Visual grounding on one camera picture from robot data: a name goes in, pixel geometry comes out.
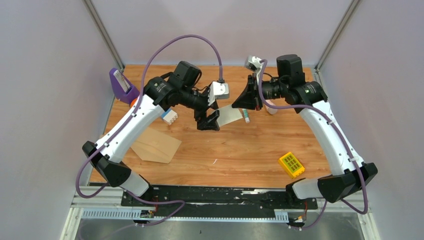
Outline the beige letter paper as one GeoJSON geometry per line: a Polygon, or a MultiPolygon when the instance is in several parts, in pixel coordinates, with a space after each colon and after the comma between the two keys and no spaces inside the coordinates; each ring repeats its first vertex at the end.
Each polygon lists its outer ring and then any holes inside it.
{"type": "Polygon", "coordinates": [[[242,113],[238,108],[233,108],[231,105],[220,107],[217,123],[219,127],[230,124],[243,118],[242,113]]]}

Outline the brown paper envelope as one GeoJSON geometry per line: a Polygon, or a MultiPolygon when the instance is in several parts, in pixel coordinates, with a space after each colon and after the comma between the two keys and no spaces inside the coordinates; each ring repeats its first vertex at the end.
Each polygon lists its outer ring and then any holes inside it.
{"type": "Polygon", "coordinates": [[[181,143],[174,137],[147,127],[134,141],[131,149],[143,161],[169,164],[181,143]]]}

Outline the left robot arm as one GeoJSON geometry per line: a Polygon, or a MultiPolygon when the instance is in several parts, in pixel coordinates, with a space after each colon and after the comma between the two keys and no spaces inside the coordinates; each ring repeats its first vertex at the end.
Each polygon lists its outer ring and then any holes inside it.
{"type": "Polygon", "coordinates": [[[147,82],[134,105],[112,130],[96,142],[87,141],[82,146],[88,162],[107,183],[131,192],[142,207],[153,201],[151,185],[125,165],[123,157],[146,128],[171,107],[183,105],[194,111],[198,130],[220,129],[217,99],[228,96],[228,84],[219,79],[200,92],[195,84],[201,76],[197,66],[180,61],[174,71],[147,82]]]}

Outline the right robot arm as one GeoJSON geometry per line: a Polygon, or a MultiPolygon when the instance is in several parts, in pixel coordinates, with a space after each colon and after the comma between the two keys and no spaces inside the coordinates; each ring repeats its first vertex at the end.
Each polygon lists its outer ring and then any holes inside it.
{"type": "Polygon", "coordinates": [[[259,111],[263,106],[278,109],[268,100],[284,99],[285,109],[294,109],[312,130],[328,161],[331,174],[304,178],[286,186],[286,204],[298,209],[306,199],[321,198],[330,203],[362,191],[368,201],[366,186],[377,175],[374,163],[366,163],[354,150],[341,130],[328,96],[316,81],[307,81],[301,58],[296,54],[277,57],[277,76],[264,81],[267,61],[248,56],[245,67],[252,71],[247,85],[232,107],[259,111]]]}

